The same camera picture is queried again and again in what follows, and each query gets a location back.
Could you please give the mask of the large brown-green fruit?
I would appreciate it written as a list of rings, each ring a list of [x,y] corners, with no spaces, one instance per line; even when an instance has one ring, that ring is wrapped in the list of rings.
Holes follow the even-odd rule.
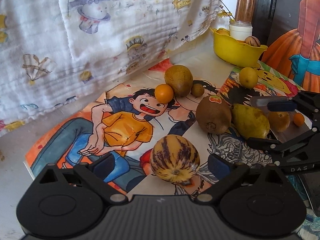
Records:
[[[193,86],[193,75],[183,65],[173,65],[165,71],[164,80],[178,97],[187,96]]]

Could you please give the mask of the girl in orange dress poster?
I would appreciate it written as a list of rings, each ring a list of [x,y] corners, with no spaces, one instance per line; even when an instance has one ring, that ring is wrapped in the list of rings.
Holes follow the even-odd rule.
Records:
[[[319,92],[319,0],[301,0],[296,29],[281,35],[262,61],[305,90]]]

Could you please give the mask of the green yellow pear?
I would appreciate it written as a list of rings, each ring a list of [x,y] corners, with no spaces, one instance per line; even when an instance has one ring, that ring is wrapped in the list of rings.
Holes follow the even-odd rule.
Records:
[[[258,108],[235,103],[231,107],[233,124],[245,139],[266,139],[270,123],[264,112]]]

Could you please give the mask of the white cartoon print cloth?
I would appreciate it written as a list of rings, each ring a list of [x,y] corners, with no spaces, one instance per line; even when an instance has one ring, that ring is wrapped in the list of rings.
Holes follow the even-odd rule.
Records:
[[[1,0],[1,134],[192,44],[219,0]]]

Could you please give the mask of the colourful cartoon drawing mat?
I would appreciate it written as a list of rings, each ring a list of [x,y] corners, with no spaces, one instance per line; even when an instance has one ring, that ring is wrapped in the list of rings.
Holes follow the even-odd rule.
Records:
[[[211,154],[217,154],[231,163],[246,163],[252,168],[271,162],[266,153],[249,148],[234,127],[220,135],[203,133],[195,117],[200,98],[193,95],[176,98],[161,115],[146,116],[142,121],[135,121],[138,112],[132,108],[130,98],[136,95],[152,99],[155,87],[163,82],[164,73],[169,67],[170,62],[164,60],[143,74],[117,85],[42,136],[25,156],[31,175],[38,175],[48,163],[71,168],[82,161],[95,161],[96,156],[86,157],[80,154],[80,150],[86,147],[93,122],[99,120],[98,109],[102,106],[107,107],[103,118],[107,120],[110,131],[120,127],[115,121],[120,113],[124,113],[125,120],[134,125],[132,133],[121,134],[120,143],[127,147],[127,151],[114,153],[116,169],[107,179],[110,186],[129,196],[154,192],[198,195],[217,182],[217,176],[208,169],[208,157]],[[159,139],[169,134],[185,137],[200,154],[200,169],[190,185],[166,186],[155,178],[151,170],[151,150]]]

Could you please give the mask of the striped pepino in bowl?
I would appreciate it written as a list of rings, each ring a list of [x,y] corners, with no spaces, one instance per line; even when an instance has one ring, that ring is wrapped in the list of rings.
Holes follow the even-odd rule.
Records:
[[[248,44],[253,47],[260,47],[261,43],[259,39],[255,36],[249,36],[244,40],[245,44]]]

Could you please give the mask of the small orange kumquat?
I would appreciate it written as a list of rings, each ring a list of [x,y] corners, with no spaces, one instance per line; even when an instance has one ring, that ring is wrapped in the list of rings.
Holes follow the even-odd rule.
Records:
[[[167,84],[160,84],[155,88],[155,98],[160,103],[169,103],[174,97],[174,91]]]

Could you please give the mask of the brown kiwi fruit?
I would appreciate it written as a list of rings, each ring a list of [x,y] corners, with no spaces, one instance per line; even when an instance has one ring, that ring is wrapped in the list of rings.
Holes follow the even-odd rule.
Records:
[[[197,106],[196,121],[206,133],[225,133],[231,125],[231,120],[230,107],[218,95],[206,96]]]

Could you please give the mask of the yellow plastic bowl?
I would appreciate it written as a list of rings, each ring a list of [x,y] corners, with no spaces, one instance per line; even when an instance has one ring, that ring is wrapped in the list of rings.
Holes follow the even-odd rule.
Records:
[[[220,34],[217,29],[210,28],[213,36],[213,51],[223,61],[238,67],[256,67],[262,53],[268,46],[253,47],[231,36]]]

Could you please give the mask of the small brown round fruit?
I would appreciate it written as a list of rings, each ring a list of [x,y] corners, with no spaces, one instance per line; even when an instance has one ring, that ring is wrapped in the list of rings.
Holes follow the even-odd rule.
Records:
[[[195,97],[195,98],[199,98],[201,96],[203,96],[204,94],[204,87],[203,85],[201,85],[200,83],[195,83],[193,84],[192,88],[191,88],[191,94]]]

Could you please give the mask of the large orange mandarin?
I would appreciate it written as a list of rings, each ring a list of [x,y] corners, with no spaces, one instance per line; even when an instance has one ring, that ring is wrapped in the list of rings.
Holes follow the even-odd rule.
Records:
[[[305,122],[305,118],[304,115],[302,113],[295,113],[293,115],[293,123],[297,126],[297,127],[301,127]]]

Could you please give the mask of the white foam cup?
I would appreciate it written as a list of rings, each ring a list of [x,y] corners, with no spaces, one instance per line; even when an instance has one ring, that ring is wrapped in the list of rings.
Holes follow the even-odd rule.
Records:
[[[247,37],[251,36],[252,30],[253,30],[253,27],[251,22],[244,22],[244,21],[229,22],[230,36],[238,41],[244,41]]]

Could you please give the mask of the round yellow lemon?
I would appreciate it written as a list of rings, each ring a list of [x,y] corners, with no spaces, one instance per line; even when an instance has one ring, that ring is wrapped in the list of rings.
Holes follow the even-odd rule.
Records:
[[[239,73],[239,81],[242,87],[252,89],[258,83],[256,70],[250,67],[242,68]]]

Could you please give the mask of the yellow apple in bowl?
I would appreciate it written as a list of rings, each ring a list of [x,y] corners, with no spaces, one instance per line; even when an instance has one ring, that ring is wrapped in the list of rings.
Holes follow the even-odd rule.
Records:
[[[217,29],[216,32],[217,32],[218,34],[220,34],[220,35],[227,35],[227,36],[230,35],[230,32],[229,32],[228,30],[226,30],[226,29],[223,29],[223,28]]]

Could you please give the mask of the striped pepino melon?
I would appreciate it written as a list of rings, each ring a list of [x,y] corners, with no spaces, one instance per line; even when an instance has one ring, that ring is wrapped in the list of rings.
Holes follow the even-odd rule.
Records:
[[[195,146],[180,135],[169,134],[157,141],[150,153],[153,173],[164,181],[182,183],[200,168],[200,155]]]

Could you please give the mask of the brown wooden frame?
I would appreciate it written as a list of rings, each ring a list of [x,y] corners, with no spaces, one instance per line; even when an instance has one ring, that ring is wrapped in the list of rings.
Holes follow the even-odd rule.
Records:
[[[252,22],[255,0],[237,0],[235,20]]]

